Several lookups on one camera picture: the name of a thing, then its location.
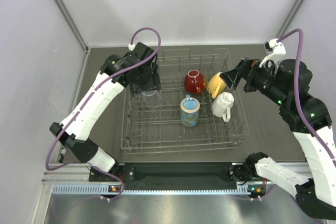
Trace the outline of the yellow mug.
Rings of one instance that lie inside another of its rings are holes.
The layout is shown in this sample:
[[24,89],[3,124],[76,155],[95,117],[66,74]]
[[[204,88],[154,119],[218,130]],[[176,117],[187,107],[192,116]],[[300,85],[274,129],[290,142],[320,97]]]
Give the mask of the yellow mug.
[[227,85],[221,77],[222,72],[214,75],[207,84],[207,91],[210,93],[212,99],[216,99],[226,89]]

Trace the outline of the clear glass cup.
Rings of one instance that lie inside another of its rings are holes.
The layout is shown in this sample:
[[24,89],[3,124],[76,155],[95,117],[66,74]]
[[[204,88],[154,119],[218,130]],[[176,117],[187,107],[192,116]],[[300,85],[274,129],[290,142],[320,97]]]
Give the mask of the clear glass cup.
[[150,108],[158,108],[163,104],[161,90],[144,91],[141,93],[143,104]]

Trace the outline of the red mug white inside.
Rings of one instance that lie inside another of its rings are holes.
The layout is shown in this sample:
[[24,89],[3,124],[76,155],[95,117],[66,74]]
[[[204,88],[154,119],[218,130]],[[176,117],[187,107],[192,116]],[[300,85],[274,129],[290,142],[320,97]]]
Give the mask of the red mug white inside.
[[201,95],[206,89],[205,77],[198,70],[190,70],[184,79],[184,89],[192,94]]

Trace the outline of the blue patterned mug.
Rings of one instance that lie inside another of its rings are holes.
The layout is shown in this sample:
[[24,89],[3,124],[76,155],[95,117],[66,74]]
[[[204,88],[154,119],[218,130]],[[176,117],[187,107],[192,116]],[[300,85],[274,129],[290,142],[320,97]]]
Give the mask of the blue patterned mug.
[[180,121],[185,127],[194,127],[199,119],[200,102],[189,94],[180,103]]

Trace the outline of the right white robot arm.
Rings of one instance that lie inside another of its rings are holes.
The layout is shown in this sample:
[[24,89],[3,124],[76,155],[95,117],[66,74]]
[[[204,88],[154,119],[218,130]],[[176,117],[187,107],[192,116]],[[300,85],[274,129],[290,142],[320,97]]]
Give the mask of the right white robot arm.
[[230,90],[241,79],[245,92],[259,91],[279,106],[279,114],[298,140],[312,177],[299,175],[258,152],[244,161],[246,176],[251,180],[265,178],[288,192],[309,217],[335,220],[335,145],[332,121],[326,105],[311,96],[312,72],[301,62],[286,59],[276,65],[267,60],[243,58],[232,70],[220,77]]

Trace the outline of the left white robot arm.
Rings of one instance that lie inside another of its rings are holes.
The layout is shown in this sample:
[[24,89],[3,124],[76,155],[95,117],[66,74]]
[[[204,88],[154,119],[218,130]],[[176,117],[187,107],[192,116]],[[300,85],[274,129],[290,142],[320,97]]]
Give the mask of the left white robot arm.
[[130,45],[123,57],[109,56],[75,109],[49,128],[79,162],[99,168],[106,180],[117,178],[119,164],[89,138],[90,132],[110,102],[126,87],[134,93],[159,89],[157,56],[152,48],[141,42]]

